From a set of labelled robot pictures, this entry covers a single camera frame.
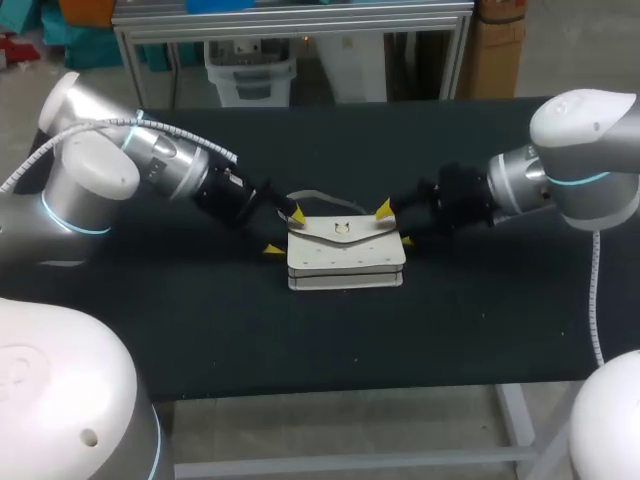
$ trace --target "white handbag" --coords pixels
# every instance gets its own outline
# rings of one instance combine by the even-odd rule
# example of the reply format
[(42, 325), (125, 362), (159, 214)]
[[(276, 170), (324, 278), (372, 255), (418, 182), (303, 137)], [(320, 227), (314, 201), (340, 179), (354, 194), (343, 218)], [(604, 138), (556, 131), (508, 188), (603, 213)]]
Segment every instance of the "white handbag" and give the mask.
[(304, 228), (289, 228), (292, 290), (397, 287), (405, 262), (393, 217), (307, 217)]

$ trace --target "cardboard box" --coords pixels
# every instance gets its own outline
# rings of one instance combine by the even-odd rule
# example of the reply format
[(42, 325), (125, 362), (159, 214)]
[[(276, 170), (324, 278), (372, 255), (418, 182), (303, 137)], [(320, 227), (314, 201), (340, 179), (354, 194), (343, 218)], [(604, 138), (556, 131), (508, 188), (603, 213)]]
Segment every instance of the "cardboard box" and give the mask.
[(476, 13), (485, 23), (521, 20), (526, 11), (527, 0), (476, 0)]
[(525, 20), (488, 24), (472, 22), (460, 72), (457, 97), (513, 98), (518, 81)]

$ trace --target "metal table frame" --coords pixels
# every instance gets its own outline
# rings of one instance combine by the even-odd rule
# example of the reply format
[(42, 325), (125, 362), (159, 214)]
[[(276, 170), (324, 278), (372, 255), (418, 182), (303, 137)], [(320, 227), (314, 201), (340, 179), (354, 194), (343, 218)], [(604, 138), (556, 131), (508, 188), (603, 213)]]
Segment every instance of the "metal table frame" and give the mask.
[(257, 0), (256, 7), (238, 12), (188, 15), (183, 2), (177, 0), (119, 0), (112, 22), (140, 106), (148, 108), (149, 98), (137, 45), (168, 44), (173, 71), (173, 106), (180, 75), (178, 43), (358, 32), (451, 31), (440, 99), (455, 97), (473, 1), (372, 0), (371, 3), (277, 5), (282, 3)]
[(568, 453), (569, 416), (581, 386), (581, 382), (573, 383), (544, 425), (536, 429), (522, 386), (496, 385), (511, 443), (508, 447), (188, 463), (176, 465), (176, 479), (513, 462), (518, 480), (546, 480)]

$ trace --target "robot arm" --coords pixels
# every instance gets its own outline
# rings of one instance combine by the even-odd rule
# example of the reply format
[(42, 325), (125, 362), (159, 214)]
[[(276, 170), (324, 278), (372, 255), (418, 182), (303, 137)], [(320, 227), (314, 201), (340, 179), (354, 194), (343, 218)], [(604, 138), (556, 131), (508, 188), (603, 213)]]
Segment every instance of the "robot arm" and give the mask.
[[(255, 187), (237, 168), (233, 153), (142, 116), (95, 92), (77, 73), (58, 82), (39, 126), (56, 137), (49, 143), (68, 136), (55, 144), (55, 161), (41, 193), (2, 197), (0, 265), (81, 263), (109, 231), (119, 204), (141, 182), (168, 199), (192, 199), (229, 227), (244, 225), (265, 203), (285, 218), (305, 222), (297, 203), (271, 183)], [(69, 135), (69, 129), (86, 131)], [(10, 193), (40, 156), (38, 151), (32, 155), (0, 193)]]
[[(55, 136), (83, 121), (131, 118), (155, 124), (144, 112), (119, 105), (71, 72), (49, 94), (38, 125)], [(295, 201), (280, 194), (269, 182), (254, 186), (238, 169), (236, 155), (218, 145), (206, 142), (209, 151), (189, 138), (136, 126), (100, 131), (133, 160), (142, 183), (169, 199), (191, 198), (228, 226), (245, 224), (262, 203), (272, 204), (285, 217), (304, 223)]]
[(534, 114), (532, 144), (501, 153), (486, 172), (447, 165), (438, 183), (389, 198), (378, 218), (416, 203), (429, 206), (433, 229), (451, 234), (466, 225), (555, 204), (571, 226), (604, 230), (637, 209), (640, 104), (635, 94), (574, 90)]

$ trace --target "teal fabric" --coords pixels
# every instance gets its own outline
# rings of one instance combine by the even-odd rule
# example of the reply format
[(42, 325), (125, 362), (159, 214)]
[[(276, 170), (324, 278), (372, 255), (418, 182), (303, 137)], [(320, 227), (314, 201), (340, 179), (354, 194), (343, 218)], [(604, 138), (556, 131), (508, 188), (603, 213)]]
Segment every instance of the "teal fabric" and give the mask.
[(0, 25), (15, 33), (38, 26), (37, 0), (0, 0)]

